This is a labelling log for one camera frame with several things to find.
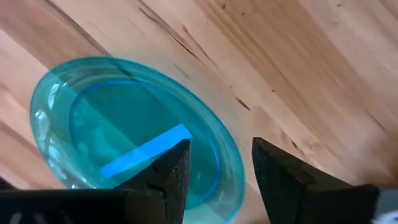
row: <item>blue rectangular strip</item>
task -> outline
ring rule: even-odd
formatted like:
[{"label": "blue rectangular strip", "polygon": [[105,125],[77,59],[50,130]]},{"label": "blue rectangular strip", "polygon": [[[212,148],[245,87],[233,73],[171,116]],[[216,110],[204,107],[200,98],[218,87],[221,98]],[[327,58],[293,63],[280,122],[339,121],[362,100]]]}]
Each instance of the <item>blue rectangular strip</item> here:
[{"label": "blue rectangular strip", "polygon": [[105,165],[101,168],[101,172],[106,177],[113,177],[171,149],[181,140],[190,138],[192,135],[188,129],[183,124],[179,124]]}]

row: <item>wooden surface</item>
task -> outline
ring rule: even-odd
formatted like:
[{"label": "wooden surface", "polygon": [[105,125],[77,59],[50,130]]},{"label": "wooden surface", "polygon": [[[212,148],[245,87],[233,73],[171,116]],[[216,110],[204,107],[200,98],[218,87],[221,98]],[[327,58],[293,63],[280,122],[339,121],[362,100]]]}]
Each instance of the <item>wooden surface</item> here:
[{"label": "wooden surface", "polygon": [[112,55],[166,73],[235,138],[247,194],[235,223],[267,223],[251,162],[260,136],[352,184],[398,177],[398,1],[0,0],[0,175],[59,188],[35,148],[37,80]]}]

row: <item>blue glass dish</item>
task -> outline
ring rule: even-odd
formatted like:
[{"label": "blue glass dish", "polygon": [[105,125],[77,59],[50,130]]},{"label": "blue glass dish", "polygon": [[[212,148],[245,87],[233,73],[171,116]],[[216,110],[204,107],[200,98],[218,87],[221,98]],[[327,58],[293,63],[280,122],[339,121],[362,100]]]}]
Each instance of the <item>blue glass dish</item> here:
[{"label": "blue glass dish", "polygon": [[190,139],[184,223],[225,223],[242,204],[243,163],[228,130],[193,93],[152,68],[111,57],[65,62],[39,81],[30,122],[67,188],[111,189]]}]

